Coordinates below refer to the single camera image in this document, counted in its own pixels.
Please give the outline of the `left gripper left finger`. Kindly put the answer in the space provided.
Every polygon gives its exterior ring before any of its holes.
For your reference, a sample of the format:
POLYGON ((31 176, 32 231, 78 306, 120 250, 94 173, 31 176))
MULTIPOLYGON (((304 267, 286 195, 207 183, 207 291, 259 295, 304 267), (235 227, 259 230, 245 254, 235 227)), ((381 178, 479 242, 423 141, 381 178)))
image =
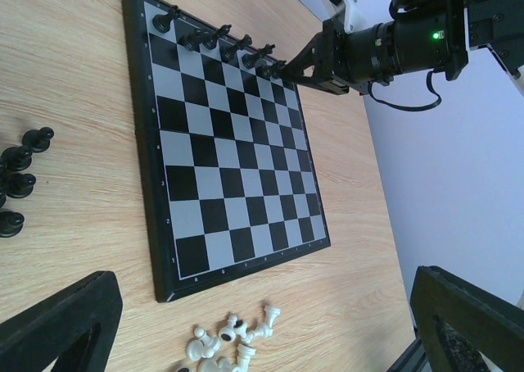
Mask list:
POLYGON ((122 310, 115 273, 95 271, 1 323, 1 370, 104 371, 122 310))

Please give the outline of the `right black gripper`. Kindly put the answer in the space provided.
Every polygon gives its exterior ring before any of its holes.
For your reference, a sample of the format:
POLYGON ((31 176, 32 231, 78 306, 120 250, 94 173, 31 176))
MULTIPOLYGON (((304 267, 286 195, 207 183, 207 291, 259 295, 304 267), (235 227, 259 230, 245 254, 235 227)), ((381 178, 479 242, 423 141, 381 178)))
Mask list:
POLYGON ((360 85, 350 76, 348 38, 340 21, 325 20, 321 34, 316 34, 283 66, 278 77, 335 95, 347 94, 351 89, 360 92, 360 85))

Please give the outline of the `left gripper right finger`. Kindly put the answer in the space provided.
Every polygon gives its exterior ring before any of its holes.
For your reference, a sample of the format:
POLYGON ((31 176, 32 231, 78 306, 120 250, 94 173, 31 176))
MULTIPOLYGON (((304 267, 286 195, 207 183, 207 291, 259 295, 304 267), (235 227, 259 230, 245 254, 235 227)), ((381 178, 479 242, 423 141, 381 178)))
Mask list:
POLYGON ((523 310, 438 266, 417 268, 411 309, 434 371, 523 370, 523 310))

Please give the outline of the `black chess piece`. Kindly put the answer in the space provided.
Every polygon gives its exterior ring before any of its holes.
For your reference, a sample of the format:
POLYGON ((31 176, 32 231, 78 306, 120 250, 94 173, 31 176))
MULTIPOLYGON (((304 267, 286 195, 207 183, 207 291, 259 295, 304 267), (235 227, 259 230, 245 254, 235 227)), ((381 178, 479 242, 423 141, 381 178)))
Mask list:
POLYGON ((16 173, 7 181, 7 196, 11 198, 28 197, 34 190, 36 177, 32 174, 16 173))
POLYGON ((32 149, 29 146, 21 145, 9 147, 1 155, 9 171, 17 172, 27 169, 32 163, 32 149))
POLYGON ((275 44, 266 44, 263 48, 258 49, 255 53, 246 53, 242 56, 242 64, 247 69, 253 69, 258 60, 273 53, 275 44))
POLYGON ((156 14, 152 19, 156 31, 165 34, 171 29, 171 23, 180 17, 180 9, 177 5, 169 8, 165 14, 156 14))
POLYGON ((50 127, 32 129, 22 137, 22 144, 29 147, 33 153, 45 152, 50 148, 54 130, 50 127))
POLYGON ((200 44, 206 40, 207 32, 195 29, 193 32, 185 34, 179 41, 188 51, 199 51, 200 44))
POLYGON ((220 56, 222 62, 230 62, 239 50, 242 50, 252 44, 252 38, 246 34, 242 39, 239 39, 235 44, 221 47, 220 56))
POLYGON ((15 211, 2 211, 0 217, 1 238, 14 237, 23 229, 25 217, 21 213, 15 211))
POLYGON ((215 49, 218 45, 219 39, 229 34, 231 28, 231 25, 222 25, 215 32, 208 33, 206 39, 202 42, 202 45, 209 50, 215 49))
POLYGON ((263 64, 256 68, 256 74, 263 79, 280 79, 282 69, 287 64, 286 61, 276 61, 273 64, 263 64))

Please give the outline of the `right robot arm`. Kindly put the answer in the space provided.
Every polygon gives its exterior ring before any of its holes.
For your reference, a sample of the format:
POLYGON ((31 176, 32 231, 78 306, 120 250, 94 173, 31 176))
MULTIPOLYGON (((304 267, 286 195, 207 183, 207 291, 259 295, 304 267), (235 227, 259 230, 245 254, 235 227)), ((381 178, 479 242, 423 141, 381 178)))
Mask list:
POLYGON ((277 76, 342 95, 371 95, 374 84, 424 70, 459 77, 471 50, 486 48, 517 89, 523 89, 523 0, 391 0, 391 21, 357 26, 355 0, 326 0, 323 28, 277 76))

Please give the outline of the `white chess piece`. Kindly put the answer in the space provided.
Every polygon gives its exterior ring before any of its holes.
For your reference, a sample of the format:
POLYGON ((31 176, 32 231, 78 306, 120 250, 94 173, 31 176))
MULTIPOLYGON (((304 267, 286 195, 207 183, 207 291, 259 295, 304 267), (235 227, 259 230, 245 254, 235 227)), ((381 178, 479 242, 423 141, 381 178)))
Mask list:
POLYGON ((247 372, 251 359, 255 354, 255 348, 244 343, 239 343, 237 346, 237 367, 240 368, 242 372, 247 372))
POLYGON ((265 322, 257 324, 257 326, 249 330, 246 336, 242 339, 242 343, 249 345, 258 338, 268 338, 273 335, 273 329, 270 328, 265 322))
POLYGON ((210 359, 219 350, 220 340, 210 336, 201 326, 197 326, 193 334, 195 338, 186 346, 186 356, 190 361, 210 359))
POLYGON ((218 337, 225 343, 232 343, 237 338, 245 339, 247 336, 247 322, 235 314, 231 314, 227 323, 218 332, 218 337))
POLYGON ((282 311, 276 306, 264 306, 264 322, 269 328, 269 336, 273 334, 275 320, 281 315, 282 311))
POLYGON ((235 365, 225 357, 219 359, 204 359, 199 364, 198 372, 232 372, 235 365))

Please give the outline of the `black grey chessboard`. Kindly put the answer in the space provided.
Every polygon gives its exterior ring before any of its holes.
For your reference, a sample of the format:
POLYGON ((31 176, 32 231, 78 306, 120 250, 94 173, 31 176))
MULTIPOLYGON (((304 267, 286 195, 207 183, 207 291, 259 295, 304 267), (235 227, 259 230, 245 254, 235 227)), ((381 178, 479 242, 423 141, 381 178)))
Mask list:
POLYGON ((158 302, 171 302, 329 246, 298 89, 242 56, 179 41, 214 27, 162 0, 122 0, 135 134, 158 302))

